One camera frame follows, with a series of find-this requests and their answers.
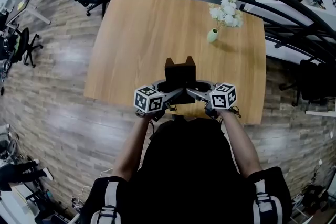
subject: chair wheel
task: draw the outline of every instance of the chair wheel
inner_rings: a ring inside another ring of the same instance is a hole
[[[286,86],[286,84],[280,84],[280,85],[279,85],[279,89],[280,89],[280,91],[283,91],[283,90],[285,89],[285,86]]]

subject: white flower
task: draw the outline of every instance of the white flower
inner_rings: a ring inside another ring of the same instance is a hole
[[[234,8],[232,8],[231,6],[226,6],[223,8],[223,11],[225,14],[229,14],[229,15],[235,15],[236,10]]]
[[[238,27],[241,27],[243,25],[243,20],[238,20]]]
[[[220,5],[222,6],[222,8],[224,8],[226,6],[229,6],[230,2],[229,2],[229,0],[222,0],[222,2],[220,3]]]
[[[232,17],[232,15],[230,15],[230,14],[225,15],[224,21],[225,21],[225,24],[227,26],[232,26],[232,23],[233,23],[233,17]]]
[[[221,9],[219,9],[219,10],[220,10],[221,12],[218,13],[218,20],[223,21],[223,20],[224,20],[225,13],[223,13]]]
[[[218,8],[211,8],[210,9],[210,15],[212,19],[217,19],[218,18]]]
[[[239,21],[237,18],[233,18],[233,22],[232,22],[232,27],[236,27],[238,25]]]
[[[221,8],[211,8],[210,14],[211,17],[215,20],[224,20],[224,14]]]
[[[234,3],[234,2],[230,2],[230,6],[231,6],[232,8],[234,8],[234,9],[236,9],[236,8],[237,8],[237,5],[236,5],[236,3]]]

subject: cable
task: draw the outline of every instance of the cable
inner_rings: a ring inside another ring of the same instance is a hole
[[[237,107],[237,106],[232,106],[231,108],[229,108],[229,110],[232,112],[232,113],[234,113],[235,115],[238,115],[238,117],[239,118],[241,118],[241,114],[240,114],[240,112],[239,112],[239,107]]]
[[[149,123],[150,123],[150,124],[152,125],[152,127],[153,127],[153,134],[154,134],[154,132],[155,132],[154,123],[152,122],[152,120],[150,120]]]
[[[90,187],[90,186],[84,186],[84,187],[82,188],[82,192],[81,192],[80,194],[77,195],[77,199],[78,199],[78,201],[80,201],[80,202],[82,202],[82,203],[84,203],[84,202],[83,202],[81,199],[79,199],[79,196],[80,196],[80,195],[83,195],[83,191],[84,191],[85,188],[92,188],[92,187]]]
[[[100,173],[100,176],[99,176],[99,178],[101,178],[101,175],[102,175],[103,173],[106,173],[106,172],[108,172],[108,171],[111,171],[111,170],[113,170],[113,167],[112,167],[112,168],[110,168],[110,169],[108,169],[108,170],[106,170],[106,171],[102,171],[102,172]]]

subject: wooden floor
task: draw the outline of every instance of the wooden floor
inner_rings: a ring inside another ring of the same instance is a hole
[[[0,98],[0,120],[18,134],[23,154],[39,158],[42,167],[49,167],[55,180],[44,180],[46,187],[55,200],[71,207],[72,196],[112,167],[136,116],[133,108],[83,96],[101,8],[87,17],[85,8],[72,0],[34,2],[51,24],[30,16],[20,18],[20,28],[29,27],[31,38],[34,33],[41,35],[44,48],[33,54],[35,69],[21,62],[13,65]],[[336,161],[335,139],[330,139],[334,119],[305,115],[306,103],[291,106],[296,91],[280,92],[278,88],[280,83],[292,81],[287,65],[267,59],[266,77],[262,124],[245,126],[245,130],[263,168],[280,166],[294,196],[312,177],[319,159],[323,165],[318,180],[326,182]],[[160,122],[169,118],[166,115]]]

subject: office desk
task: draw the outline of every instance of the office desk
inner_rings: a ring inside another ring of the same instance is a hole
[[[23,6],[20,10],[17,10],[17,6],[21,1],[22,0],[16,0],[15,1],[14,8],[12,9],[11,13],[9,14],[9,16],[7,18],[6,25],[8,25],[11,28],[15,28],[14,26],[11,25],[11,22],[14,21],[19,15],[21,15],[25,11],[27,11],[27,12],[31,13],[32,15],[34,15],[35,17],[41,19],[46,24],[50,24],[50,20],[48,20],[46,17],[44,17],[43,15],[38,13],[36,11],[36,7],[33,7],[29,4],[30,0],[26,1],[23,4]]]
[[[206,41],[216,22],[197,0],[111,0],[92,50],[84,95],[133,106],[134,90],[165,79],[167,57],[192,56],[196,78],[236,85],[241,121],[260,124],[266,83],[263,21],[244,14],[242,28],[224,27]],[[177,113],[207,117],[205,103],[177,106]]]

